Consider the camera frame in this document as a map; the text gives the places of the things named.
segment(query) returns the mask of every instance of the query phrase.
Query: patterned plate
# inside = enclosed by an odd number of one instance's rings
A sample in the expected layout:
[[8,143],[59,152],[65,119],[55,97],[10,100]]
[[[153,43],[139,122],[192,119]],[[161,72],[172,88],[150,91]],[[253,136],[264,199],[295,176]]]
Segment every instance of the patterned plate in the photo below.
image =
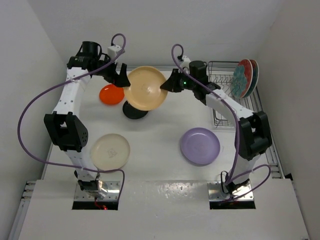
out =
[[244,59],[238,63],[231,83],[231,92],[235,98],[240,99],[246,95],[252,82],[253,72],[250,60]]
[[253,77],[252,77],[251,86],[249,87],[248,92],[244,95],[245,98],[249,97],[250,94],[252,94],[252,92],[255,90],[258,83],[258,79],[259,79],[259,66],[257,61],[250,59],[250,62],[253,68]]

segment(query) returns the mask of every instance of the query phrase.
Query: metal wire rack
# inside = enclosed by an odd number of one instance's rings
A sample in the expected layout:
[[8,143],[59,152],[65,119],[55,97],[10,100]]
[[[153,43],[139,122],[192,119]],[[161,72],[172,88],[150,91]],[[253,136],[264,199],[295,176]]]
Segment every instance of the metal wire rack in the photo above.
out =
[[[213,83],[218,84],[221,89],[229,95],[232,99],[234,99],[236,102],[241,104],[242,106],[246,107],[247,109],[251,109],[252,111],[259,111],[259,97],[257,90],[254,90],[253,93],[246,97],[237,99],[232,94],[232,82],[234,80],[233,72],[235,69],[235,66],[237,62],[226,62],[229,64],[229,67],[217,67],[219,63],[217,61],[210,61],[207,64],[208,69],[208,76],[209,80]],[[234,129],[234,126],[225,118],[223,117],[219,112],[216,112],[215,110],[212,110],[213,114],[213,126],[215,128],[221,128],[221,129]]]

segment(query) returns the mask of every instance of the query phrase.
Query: white wall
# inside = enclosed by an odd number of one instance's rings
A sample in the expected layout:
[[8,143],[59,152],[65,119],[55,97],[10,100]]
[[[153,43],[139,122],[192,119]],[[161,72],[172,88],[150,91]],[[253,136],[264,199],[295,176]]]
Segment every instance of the white wall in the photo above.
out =
[[[38,93],[65,80],[65,66],[33,10],[25,0],[2,0],[0,7],[0,239],[7,239],[25,182],[41,176],[17,138],[25,105]],[[50,138],[43,123],[59,97],[48,94],[31,107],[22,137],[28,148],[45,158]]]
[[193,60],[254,56],[283,0],[28,0],[67,61],[82,41],[106,48],[113,34],[128,40],[129,65],[173,65],[181,43]]
[[259,54],[258,83],[311,239],[320,239],[320,1],[287,0]]

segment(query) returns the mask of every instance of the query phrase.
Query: beige plate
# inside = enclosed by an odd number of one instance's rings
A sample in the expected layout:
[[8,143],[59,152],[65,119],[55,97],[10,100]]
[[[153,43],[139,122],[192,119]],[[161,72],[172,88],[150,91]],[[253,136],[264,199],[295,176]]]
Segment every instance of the beige plate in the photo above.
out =
[[168,91],[160,89],[165,76],[152,66],[140,66],[129,73],[131,86],[124,87],[127,101],[136,109],[150,111],[159,107],[166,99]]
[[129,154],[130,146],[127,139],[115,133],[100,137],[91,148],[93,164],[103,171],[123,167]]

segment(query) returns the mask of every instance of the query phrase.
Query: red-orange plate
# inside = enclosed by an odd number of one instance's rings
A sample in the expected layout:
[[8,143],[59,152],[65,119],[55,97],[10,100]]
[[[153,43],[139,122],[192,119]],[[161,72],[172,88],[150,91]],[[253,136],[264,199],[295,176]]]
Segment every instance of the red-orange plate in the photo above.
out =
[[104,86],[99,94],[101,102],[107,105],[119,104],[124,99],[124,97],[124,89],[122,87],[116,87],[113,84]]

